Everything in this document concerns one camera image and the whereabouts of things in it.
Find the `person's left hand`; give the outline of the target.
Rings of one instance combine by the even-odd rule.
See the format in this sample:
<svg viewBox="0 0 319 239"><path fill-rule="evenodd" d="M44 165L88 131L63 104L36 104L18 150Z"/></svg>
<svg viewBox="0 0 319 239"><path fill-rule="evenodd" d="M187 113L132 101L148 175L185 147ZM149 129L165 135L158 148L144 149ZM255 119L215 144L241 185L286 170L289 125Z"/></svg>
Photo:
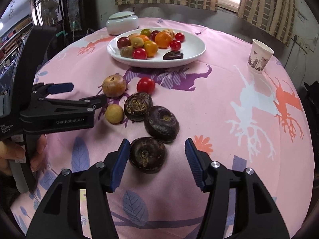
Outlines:
<svg viewBox="0 0 319 239"><path fill-rule="evenodd" d="M47 139L45 135L42 135L37 140L36 153L30 161L31 170L33 172L38 171L45 159L44 149L47 145ZM12 171L9 165L9 160L21 160L25 157L25 149L20 145L10 140L1 141L0 145L0 161L1 161L1 173L5 175L12 175Z"/></svg>

